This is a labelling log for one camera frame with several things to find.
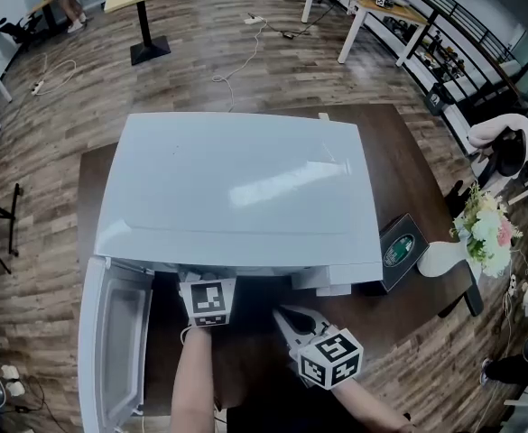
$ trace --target dark wooden table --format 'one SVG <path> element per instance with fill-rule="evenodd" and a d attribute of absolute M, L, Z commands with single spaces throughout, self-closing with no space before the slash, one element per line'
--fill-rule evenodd
<path fill-rule="evenodd" d="M 268 114 L 317 118 L 320 112 L 327 113 L 333 121 L 358 124 L 380 228 L 408 212 L 429 242 L 450 240 L 452 220 L 440 189 L 394 106 L 317 106 Z M 91 187 L 89 193 L 102 197 L 101 188 L 105 187 L 108 173 L 102 169 L 110 167 L 114 151 L 101 148 L 82 158 L 80 252 L 83 251 L 82 239 L 88 238 L 89 231 L 93 236 L 97 225 L 97 222 L 90 222 L 89 226 L 88 221 L 82 221 L 82 211 L 88 212 L 82 194 L 87 192 L 84 189 Z M 81 179 L 88 179 L 86 175 L 94 174 L 100 175 L 99 183 L 81 182 Z M 99 200 L 87 206 L 100 206 L 100 203 Z M 333 324 L 347 327 L 364 346 L 366 362 L 384 355 L 394 344 L 433 318 L 470 283 L 471 277 L 464 263 L 439 278 L 425 278 L 413 269 L 389 295 L 383 297 L 367 297 L 353 290 L 349 296 L 318 298 L 315 290 L 292 290 L 285 278 L 240 280 L 236 284 L 230 325 L 213 327 L 216 395 L 224 407 L 238 405 L 248 393 L 257 391 L 267 374 L 277 373 L 288 362 L 287 349 L 272 318 L 272 309 L 278 304 L 314 308 Z M 171 389 L 181 353 L 179 335 L 186 325 L 176 278 L 158 274 L 153 285 L 145 360 L 144 408 L 149 415 L 169 412 Z"/>

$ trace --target fridge door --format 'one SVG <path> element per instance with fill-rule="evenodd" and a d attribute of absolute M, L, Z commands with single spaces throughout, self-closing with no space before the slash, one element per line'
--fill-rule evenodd
<path fill-rule="evenodd" d="M 113 433 L 144 396 L 145 344 L 153 276 L 89 259 L 79 319 L 83 429 Z"/>

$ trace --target flower vase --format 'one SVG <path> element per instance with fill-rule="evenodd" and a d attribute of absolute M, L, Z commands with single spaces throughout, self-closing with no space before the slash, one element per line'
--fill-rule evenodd
<path fill-rule="evenodd" d="M 459 242 L 432 242 L 418 260 L 418 271 L 422 276 L 435 278 L 450 271 L 456 263 L 468 259 L 468 239 Z"/>

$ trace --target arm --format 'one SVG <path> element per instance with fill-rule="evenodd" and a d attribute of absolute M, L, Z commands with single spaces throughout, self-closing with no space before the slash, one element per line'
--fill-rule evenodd
<path fill-rule="evenodd" d="M 173 385 L 171 431 L 214 431 L 211 334 L 202 327 L 192 327 L 183 345 Z"/>
<path fill-rule="evenodd" d="M 332 389 L 334 396 L 357 421 L 370 431 L 415 433 L 416 428 L 398 412 L 367 392 L 354 379 L 347 379 Z"/>

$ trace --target electrical cable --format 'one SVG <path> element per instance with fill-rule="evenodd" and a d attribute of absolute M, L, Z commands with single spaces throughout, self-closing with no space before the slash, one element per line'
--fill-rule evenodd
<path fill-rule="evenodd" d="M 37 384 L 39 385 L 39 388 L 40 388 L 41 394 L 42 394 L 41 397 L 38 396 L 37 393 L 35 393 L 34 390 L 32 389 L 32 386 L 29 383 L 31 381 L 31 379 L 34 379 L 37 382 Z M 35 376 L 28 377 L 27 388 L 29 389 L 29 393 L 32 396 L 34 396 L 35 398 L 37 398 L 37 400 L 39 400 L 41 402 L 41 405 L 38 408 L 28 408 L 26 406 L 15 406 L 15 408 L 13 410 L 5 410 L 3 412 L 0 412 L 0 416 L 4 415 L 4 414 L 11 414 L 11 413 L 28 414 L 30 412 L 37 412 L 39 410 L 42 410 L 43 407 L 45 407 L 45 408 L 47 408 L 47 411 L 49 412 L 49 415 L 51 416 L 51 419 L 57 424 L 57 426 L 60 428 L 60 430 L 63 431 L 64 433 L 68 433 L 67 430 L 64 429 L 60 425 L 60 423 L 57 421 L 57 419 L 55 419 L 55 416 L 51 412 L 51 408 L 49 407 L 49 404 L 47 404 L 47 401 L 45 400 L 45 391 L 43 390 L 43 387 L 42 387 L 41 383 L 39 382 L 39 379 L 37 377 L 35 377 Z"/>
<path fill-rule="evenodd" d="M 75 60 L 64 60 L 63 62 L 61 62 L 60 64 L 55 66 L 53 69 L 51 69 L 49 72 L 46 72 L 44 74 L 43 78 L 40 80 L 40 82 L 45 82 L 45 79 L 50 74 L 52 74 L 55 70 L 57 70 L 61 66 L 64 66 L 67 63 L 72 63 L 73 64 L 73 70 L 71 71 L 69 76 L 63 82 L 61 82 L 57 87 L 52 88 L 51 90 L 48 90 L 48 91 L 45 91 L 45 92 L 37 92 L 37 93 L 35 93 L 35 95 L 37 97 L 42 97 L 44 95 L 49 95 L 50 93 L 53 93 L 54 91 L 57 91 L 59 88 L 61 88 L 63 85 L 65 85 L 67 82 L 69 82 L 73 78 L 73 76 L 75 75 L 75 72 L 77 72 L 77 62 L 75 62 Z"/>
<path fill-rule="evenodd" d="M 41 401 L 41 407 L 39 409 L 36 409 L 36 410 L 42 410 L 43 406 L 45 408 L 47 408 L 47 411 L 49 412 L 49 415 L 51 416 L 51 419 L 57 424 L 57 426 L 59 427 L 59 429 L 61 431 L 63 431 L 63 433 L 68 433 L 67 430 L 65 428 L 63 428 L 60 423 L 57 421 L 57 419 L 55 419 L 55 416 L 53 415 L 53 413 L 51 412 L 51 408 L 49 407 L 49 404 L 47 404 L 47 401 L 45 400 L 45 391 L 41 385 L 41 382 L 39 382 L 39 379 L 35 376 L 30 376 L 29 377 L 29 381 L 31 379 L 34 379 L 37 384 L 39 385 L 39 389 L 41 390 L 41 398 L 39 398 L 39 396 L 37 396 L 37 394 L 32 390 L 31 388 L 31 385 L 29 384 L 29 392 L 35 397 L 37 398 L 38 400 Z"/>
<path fill-rule="evenodd" d="M 286 36 L 286 35 L 285 35 L 286 33 L 290 33 L 290 34 L 292 35 L 292 37 L 287 37 L 287 38 L 289 38 L 289 39 L 295 39 L 295 38 L 299 37 L 300 35 L 303 35 L 304 33 L 306 33 L 306 32 L 308 31 L 308 29 L 310 29 L 311 26 L 313 26 L 313 25 L 319 23 L 319 22 L 321 21 L 321 19 L 322 19 L 326 14 L 328 14 L 330 11 L 332 11 L 332 10 L 336 7 L 336 5 L 337 5 L 338 3 L 340 3 L 341 1 L 342 1 L 342 0 L 336 0 L 336 1 L 332 4 L 332 6 L 331 6 L 330 8 L 328 8 L 328 9 L 327 9 L 327 10 L 326 10 L 326 11 L 325 11 L 325 12 L 324 12 L 319 18 L 317 18 L 316 20 L 314 20 L 312 23 L 308 24 L 308 25 L 307 25 L 303 30 L 301 30 L 301 31 L 287 31 L 287 30 L 276 29 L 276 28 L 274 28 L 272 25 L 270 25 L 267 21 L 266 21 L 266 25 L 267 25 L 270 29 L 272 29 L 272 31 L 278 32 L 278 33 L 280 33 L 281 35 L 283 35 L 284 37 Z M 261 16 L 255 16 L 255 15 L 253 15 L 253 14 L 251 14 L 251 13 L 248 13 L 248 14 L 249 14 L 252 18 L 259 17 L 259 18 L 261 18 L 262 20 L 265 21 L 265 19 L 264 19 L 263 17 L 261 17 Z"/>
<path fill-rule="evenodd" d="M 326 14 L 328 14 L 339 2 L 341 2 L 342 0 L 337 0 L 336 2 L 334 2 L 332 4 L 332 6 L 330 8 L 328 8 L 328 10 L 326 10 L 318 19 L 316 19 L 313 23 L 310 23 L 308 24 L 305 29 L 303 29 L 302 31 L 281 31 L 281 30 L 278 30 L 278 29 L 275 29 L 274 27 L 272 27 L 268 22 L 267 22 L 267 19 L 261 17 L 261 16 L 256 16 L 254 14 L 251 14 L 251 13 L 248 13 L 252 18 L 254 19 L 260 19 L 262 21 L 262 23 L 264 23 L 261 27 L 260 27 L 260 30 L 258 31 L 258 33 L 254 36 L 255 38 L 255 48 L 254 48 L 254 54 L 252 54 L 252 56 L 250 56 L 247 61 L 238 69 L 236 70 L 232 70 L 229 74 L 225 75 L 225 76 L 221 76 L 221 75 L 215 75 L 211 78 L 211 81 L 212 82 L 215 82 L 215 83 L 219 83 L 219 82 L 226 82 L 227 83 L 227 87 L 229 88 L 229 93 L 231 95 L 231 106 L 229 107 L 229 109 L 227 110 L 228 112 L 231 112 L 233 109 L 234 109 L 234 106 L 236 105 L 236 100 L 234 98 L 234 89 L 231 87 L 231 84 L 229 83 L 229 79 L 234 75 L 236 74 L 237 72 L 239 72 L 241 69 L 243 69 L 245 66 L 247 66 L 247 64 L 249 63 L 249 61 L 251 61 L 255 55 L 257 54 L 257 48 L 259 47 L 259 44 L 260 44 L 260 40 L 259 40 L 259 36 L 262 34 L 262 31 L 266 28 L 266 27 L 269 27 L 270 29 L 272 29 L 273 31 L 275 32 L 278 32 L 280 33 L 283 37 L 286 37 L 288 39 L 295 39 L 297 37 L 299 37 L 300 35 L 304 34 L 306 31 L 308 31 L 308 29 L 310 29 L 310 27 L 316 23 L 318 23 Z"/>
<path fill-rule="evenodd" d="M 254 54 L 252 56 L 250 56 L 247 61 L 244 63 L 244 65 L 241 67 L 241 68 L 238 68 L 236 70 L 232 70 L 229 74 L 227 74 L 226 76 L 220 76 L 220 75 L 215 75 L 211 78 L 211 81 L 212 82 L 216 82 L 216 83 L 219 83 L 219 82 L 226 82 L 227 83 L 227 87 L 229 88 L 229 93 L 231 94 L 231 106 L 229 107 L 229 109 L 227 110 L 228 112 L 231 112 L 232 109 L 234 108 L 234 106 L 236 105 L 236 102 L 235 102 L 235 99 L 234 99 L 234 89 L 231 87 L 231 84 L 229 83 L 229 79 L 231 78 L 231 76 L 233 76 L 236 72 L 239 72 L 241 69 L 243 69 L 245 66 L 247 66 L 247 63 L 249 61 L 251 61 L 255 55 L 257 54 L 257 47 L 259 46 L 260 44 L 260 41 L 258 39 L 258 37 L 260 36 L 260 34 L 262 33 L 262 30 L 265 28 L 265 26 L 267 26 L 267 21 L 264 19 L 264 18 L 261 18 L 262 21 L 264 22 L 264 25 L 262 25 L 260 27 L 260 30 L 259 32 L 254 36 L 255 38 L 255 49 L 254 49 Z"/>
<path fill-rule="evenodd" d="M 524 256 L 524 253 L 522 253 L 520 249 L 511 250 L 510 252 L 511 253 L 519 253 L 523 257 L 524 264 L 526 265 L 526 269 L 524 270 L 524 276 L 528 276 L 528 262 L 526 261 L 526 257 Z"/>
<path fill-rule="evenodd" d="M 185 336 L 185 334 L 187 333 L 187 331 L 190 330 L 192 327 L 193 327 L 193 326 L 189 325 L 189 326 L 185 327 L 185 328 L 181 331 L 181 333 L 180 333 L 180 341 L 181 341 L 181 344 L 182 344 L 182 345 L 183 345 L 183 342 L 184 342 L 183 337 Z"/>

